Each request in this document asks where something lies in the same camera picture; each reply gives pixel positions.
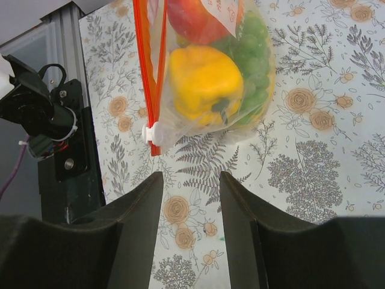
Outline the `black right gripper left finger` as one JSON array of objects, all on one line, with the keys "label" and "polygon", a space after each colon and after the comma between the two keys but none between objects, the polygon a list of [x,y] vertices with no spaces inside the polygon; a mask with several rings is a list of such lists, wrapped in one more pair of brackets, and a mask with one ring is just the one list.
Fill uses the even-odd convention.
[{"label": "black right gripper left finger", "polygon": [[162,193],[155,172],[71,224],[2,216],[1,287],[147,288]]}]

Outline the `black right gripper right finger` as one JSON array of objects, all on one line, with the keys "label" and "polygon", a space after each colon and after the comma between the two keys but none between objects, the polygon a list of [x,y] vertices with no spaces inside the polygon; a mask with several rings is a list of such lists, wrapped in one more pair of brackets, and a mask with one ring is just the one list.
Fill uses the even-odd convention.
[{"label": "black right gripper right finger", "polygon": [[384,218],[300,220],[220,175],[232,288],[383,288]]}]

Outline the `clear zip top bag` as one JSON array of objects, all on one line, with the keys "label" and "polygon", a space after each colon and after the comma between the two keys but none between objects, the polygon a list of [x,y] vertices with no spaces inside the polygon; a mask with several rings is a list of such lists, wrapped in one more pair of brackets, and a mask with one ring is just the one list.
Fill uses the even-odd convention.
[{"label": "clear zip top bag", "polygon": [[254,1],[134,1],[153,156],[184,136],[258,123],[274,90],[273,46]]}]

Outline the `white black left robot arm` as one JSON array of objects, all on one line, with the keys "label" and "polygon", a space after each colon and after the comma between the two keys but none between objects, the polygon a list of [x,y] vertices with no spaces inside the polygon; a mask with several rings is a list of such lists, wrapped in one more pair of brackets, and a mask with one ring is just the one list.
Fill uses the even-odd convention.
[{"label": "white black left robot arm", "polygon": [[[59,68],[62,79],[50,91],[43,78],[51,67]],[[1,56],[1,118],[21,125],[31,138],[50,139],[44,157],[66,150],[78,130],[75,111],[60,98],[66,78],[60,64],[47,64],[37,72],[10,54]]]}]

